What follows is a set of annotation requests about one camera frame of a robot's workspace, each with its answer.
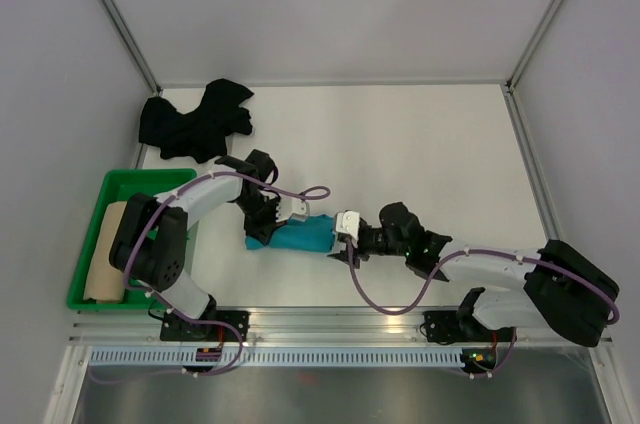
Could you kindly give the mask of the teal t-shirt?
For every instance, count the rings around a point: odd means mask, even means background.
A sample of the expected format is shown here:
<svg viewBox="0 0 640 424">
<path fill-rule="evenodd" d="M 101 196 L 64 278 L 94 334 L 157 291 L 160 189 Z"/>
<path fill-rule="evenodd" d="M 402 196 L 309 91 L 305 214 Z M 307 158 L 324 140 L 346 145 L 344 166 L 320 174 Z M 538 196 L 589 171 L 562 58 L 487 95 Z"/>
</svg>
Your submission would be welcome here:
<svg viewBox="0 0 640 424">
<path fill-rule="evenodd" d="M 245 238 L 249 251 L 272 248 L 328 254 L 334 243 L 334 219 L 326 214 L 310 216 L 305 221 L 288 221 L 273 232 L 267 244 L 253 237 Z"/>
</svg>

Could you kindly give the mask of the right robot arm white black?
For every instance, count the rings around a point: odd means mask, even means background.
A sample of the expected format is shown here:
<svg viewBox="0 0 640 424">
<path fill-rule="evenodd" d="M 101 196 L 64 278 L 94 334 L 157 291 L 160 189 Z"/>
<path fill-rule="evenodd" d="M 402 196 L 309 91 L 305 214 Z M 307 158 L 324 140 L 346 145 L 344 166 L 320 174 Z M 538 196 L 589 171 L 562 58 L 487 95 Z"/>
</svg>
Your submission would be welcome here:
<svg viewBox="0 0 640 424">
<path fill-rule="evenodd" d="M 338 213 L 334 234 L 345 247 L 332 257 L 350 271 L 372 256 L 401 257 L 426 286 L 471 284 L 434 336 L 439 344 L 507 339 L 519 329 L 547 328 L 592 348 L 620 319 L 619 285 L 562 240 L 529 250 L 474 246 L 424 228 L 402 202 L 383 207 L 379 222 L 373 227 L 355 211 Z"/>
</svg>

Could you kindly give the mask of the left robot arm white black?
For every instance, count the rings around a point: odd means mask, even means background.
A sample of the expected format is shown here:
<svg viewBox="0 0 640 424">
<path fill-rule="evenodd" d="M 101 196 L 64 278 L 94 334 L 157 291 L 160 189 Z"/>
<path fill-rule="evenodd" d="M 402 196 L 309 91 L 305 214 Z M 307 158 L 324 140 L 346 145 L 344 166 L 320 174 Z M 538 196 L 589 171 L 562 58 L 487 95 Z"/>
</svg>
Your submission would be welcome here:
<svg viewBox="0 0 640 424">
<path fill-rule="evenodd" d="M 185 314 L 166 311 L 160 339 L 207 341 L 232 338 L 218 326 L 217 302 L 185 269 L 188 231 L 202 217 L 232 203 L 244 214 L 245 236 L 267 245 L 284 223 L 277 220 L 280 197 L 262 193 L 279 176 L 269 154 L 254 149 L 244 160 L 223 156 L 218 167 L 154 196 L 128 199 L 109 252 L 110 265 L 128 280 Z"/>
</svg>

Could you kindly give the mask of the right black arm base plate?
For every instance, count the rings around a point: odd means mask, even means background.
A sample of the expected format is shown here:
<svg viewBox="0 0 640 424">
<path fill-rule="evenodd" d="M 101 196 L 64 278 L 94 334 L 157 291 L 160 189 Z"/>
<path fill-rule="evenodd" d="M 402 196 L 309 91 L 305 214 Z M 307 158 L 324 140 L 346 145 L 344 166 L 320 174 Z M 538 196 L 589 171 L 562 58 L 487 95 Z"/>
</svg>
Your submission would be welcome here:
<svg viewBox="0 0 640 424">
<path fill-rule="evenodd" d="M 508 343 L 513 337 L 513 328 L 489 330 L 479 324 L 460 324 L 453 310 L 433 310 L 422 313 L 420 333 L 429 343 L 453 345 L 462 343 Z"/>
</svg>

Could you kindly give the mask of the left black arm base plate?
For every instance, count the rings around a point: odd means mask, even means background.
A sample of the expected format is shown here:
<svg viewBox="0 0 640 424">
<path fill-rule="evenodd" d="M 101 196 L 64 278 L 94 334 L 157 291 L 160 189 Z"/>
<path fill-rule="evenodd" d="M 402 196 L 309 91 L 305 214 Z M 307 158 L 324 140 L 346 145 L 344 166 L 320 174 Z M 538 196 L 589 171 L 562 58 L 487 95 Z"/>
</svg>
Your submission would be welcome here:
<svg viewBox="0 0 640 424">
<path fill-rule="evenodd" d="M 249 325 L 250 313 L 245 310 L 217 310 L 214 320 L 234 327 L 245 340 Z M 193 324 L 177 317 L 174 313 L 165 312 L 159 339 L 162 342 L 238 342 L 234 332 L 225 327 L 211 324 Z"/>
</svg>

